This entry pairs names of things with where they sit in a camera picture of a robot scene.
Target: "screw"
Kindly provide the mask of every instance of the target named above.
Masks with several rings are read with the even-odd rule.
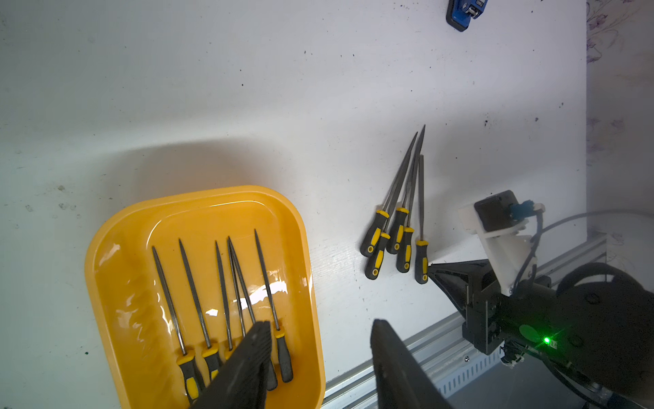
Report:
[[[592,304],[592,305],[599,304],[599,303],[602,302],[600,300],[600,297],[597,294],[594,294],[594,293],[586,294],[585,298],[586,298],[586,301],[588,302],[588,304]]]
[[[652,372],[648,370],[644,370],[639,373],[640,379],[646,382],[649,382],[652,379],[652,375]]]
[[[568,342],[570,343],[570,345],[572,345],[574,347],[577,347],[577,348],[581,348],[583,346],[583,340],[581,339],[581,337],[576,336],[576,335],[569,336],[568,337]]]

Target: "wire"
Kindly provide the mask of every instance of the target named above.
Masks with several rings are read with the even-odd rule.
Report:
[[[599,409],[608,409],[606,405],[603,405],[603,404],[597,402],[597,401],[594,400],[593,398],[591,398],[591,397],[587,396],[586,394],[584,394],[583,392],[581,392],[581,391],[580,391],[579,389],[577,389],[574,385],[572,385],[572,384],[571,384],[571,383],[566,379],[566,377],[563,376],[563,374],[562,374],[558,369],[556,369],[556,368],[554,367],[554,365],[552,364],[552,362],[549,360],[549,357],[547,357],[547,355],[546,355],[545,353],[542,353],[542,352],[541,352],[541,355],[540,355],[540,356],[541,356],[541,361],[543,361],[543,364],[545,364],[545,366],[547,367],[547,369],[549,369],[549,371],[552,372],[552,375],[554,375],[554,377],[556,377],[556,379],[558,379],[558,380],[559,380],[561,383],[563,383],[563,384],[564,384],[564,385],[565,385],[569,390],[571,390],[572,393],[574,393],[574,394],[577,395],[578,397],[582,398],[582,399],[585,400],[586,402],[588,402],[588,403],[590,403],[590,404],[592,404],[592,405],[594,405],[594,406],[597,406]]]
[[[642,210],[633,210],[633,209],[607,209],[607,210],[596,210],[596,211],[589,211],[586,213],[580,213],[578,215],[566,217],[565,219],[561,219],[556,223],[552,223],[549,226],[545,227],[541,234],[548,232],[552,230],[554,227],[558,227],[564,223],[576,220],[576,219],[581,219],[582,217],[592,217],[592,216],[600,216],[600,215],[635,215],[635,216],[642,216],[642,217],[647,217],[648,219],[654,219],[654,214],[647,212],[647,211],[642,211]]]
[[[654,214],[643,211],[643,210],[635,210],[635,209],[607,209],[607,210],[596,210],[596,211],[588,211],[586,213],[579,213],[578,215],[573,215],[570,217],[566,217],[565,219],[561,219],[558,222],[554,222],[550,224],[549,226],[543,228],[543,213],[540,211],[536,213],[536,222],[540,223],[540,227],[536,228],[536,234],[534,234],[534,237],[531,238],[531,242],[533,243],[531,251],[527,255],[525,262],[523,263],[522,267],[518,271],[518,275],[515,277],[515,281],[513,282],[513,288],[516,289],[518,286],[518,283],[520,282],[520,279],[522,278],[523,274],[525,273],[525,270],[527,269],[527,266],[529,265],[529,262],[531,259],[536,255],[536,249],[538,248],[538,245],[540,244],[540,236],[543,235],[543,233],[548,232],[552,230],[554,227],[558,227],[564,223],[581,219],[583,217],[592,217],[592,216],[601,216],[601,215],[635,215],[635,216],[641,216],[641,217],[646,217],[648,219],[654,219]]]
[[[538,269],[536,268],[536,263],[532,264],[532,276],[529,280],[529,291],[531,291],[531,289],[534,288],[534,282],[536,281],[537,270]]]
[[[515,342],[513,340],[504,341],[504,347],[505,348],[507,347],[507,343],[509,344],[508,345],[509,347],[515,347],[517,349],[520,349],[523,353],[531,355],[532,357],[534,357],[536,359],[540,359],[540,354],[538,352],[534,352],[534,351],[530,350],[529,348],[527,348],[525,346],[522,346],[521,344],[518,344],[517,342]]]
[[[518,283],[520,282],[520,279],[523,277],[523,274],[525,273],[525,270],[527,269],[527,266],[529,265],[529,262],[531,261],[532,258],[534,258],[534,255],[536,255],[536,249],[538,248],[538,244],[540,244],[540,236],[543,234],[543,211],[538,211],[536,212],[536,234],[534,234],[534,237],[532,237],[532,241],[534,244],[532,244],[531,251],[527,255],[525,262],[523,263],[523,266],[520,267],[520,270],[518,271],[518,275],[515,276],[515,281],[513,282],[513,288],[517,289],[518,288]]]

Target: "yellow and black handle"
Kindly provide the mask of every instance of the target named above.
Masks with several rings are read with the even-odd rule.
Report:
[[[177,364],[184,376],[184,388],[190,403],[193,403],[200,396],[200,393],[204,391],[204,381],[196,365],[195,358],[196,354],[190,351],[177,360]]]
[[[420,284],[427,284],[427,245],[424,240],[415,242],[415,281]]]
[[[284,328],[279,327],[279,331],[275,331],[275,338],[277,339],[277,358],[279,360],[279,372],[282,373],[282,381],[284,383],[293,380],[293,366],[290,362],[290,353],[288,346],[286,346],[286,337]]]
[[[390,240],[386,245],[386,251],[390,254],[398,254],[400,246],[402,245],[402,236],[404,236],[404,221],[409,215],[409,210],[404,207],[398,207],[395,211],[393,224],[390,227]]]
[[[268,361],[268,384],[266,385],[266,389],[272,391],[275,388],[277,388],[277,375],[275,374],[275,367],[271,359]]]
[[[386,249],[386,244],[389,240],[390,236],[388,233],[382,232],[379,235],[379,242],[377,243],[377,247],[374,249],[372,257],[370,257],[366,263],[364,273],[366,274],[366,277],[371,280],[377,279],[377,276],[379,275],[381,263],[384,261],[384,250]]]
[[[383,210],[377,210],[375,213],[375,218],[372,221],[370,228],[366,232],[366,235],[364,236],[364,242],[361,243],[361,248],[359,249],[361,254],[363,254],[365,257],[370,257],[375,252],[375,248],[377,247],[379,238],[381,237],[382,229],[384,228],[384,224],[386,224],[386,221],[389,217],[390,216],[388,213]]]
[[[231,351],[228,349],[225,350],[225,362],[229,360],[229,358],[232,356],[235,350],[236,348],[232,349]]]
[[[207,349],[202,353],[202,357],[207,362],[207,368],[209,369],[209,381],[213,381],[213,378],[218,375],[218,370],[222,366],[220,361],[220,355],[218,354],[218,346],[215,345],[211,349]]]
[[[413,236],[413,229],[407,227],[404,229],[402,242],[400,243],[400,250],[398,250],[398,258],[395,262],[400,273],[406,273],[411,267],[411,237]]]

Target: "blue connector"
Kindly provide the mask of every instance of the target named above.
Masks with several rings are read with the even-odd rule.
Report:
[[[536,216],[534,201],[527,200],[521,204],[511,205],[509,212],[511,213],[511,218],[515,221],[522,221],[527,217]]]
[[[481,16],[486,8],[487,0],[450,0],[445,19],[447,23],[459,31],[465,31],[472,18]]]

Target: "yellow plastic tray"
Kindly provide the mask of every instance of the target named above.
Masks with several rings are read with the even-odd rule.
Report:
[[[266,408],[318,408],[325,392],[311,265],[304,224],[279,193],[254,186],[206,190],[149,200],[109,219],[86,253],[86,285],[100,336],[123,409],[187,408],[181,356],[157,275],[157,248],[187,349],[208,383],[206,349],[195,311],[178,238],[184,244],[209,336],[225,361],[227,334],[214,240],[218,241],[230,301],[232,337],[241,327],[227,255],[232,238],[257,320],[273,321],[259,265],[257,229],[270,277],[277,315],[286,331],[294,379],[281,381],[277,345],[272,359],[279,386],[268,393]],[[252,323],[243,310],[247,329]]]

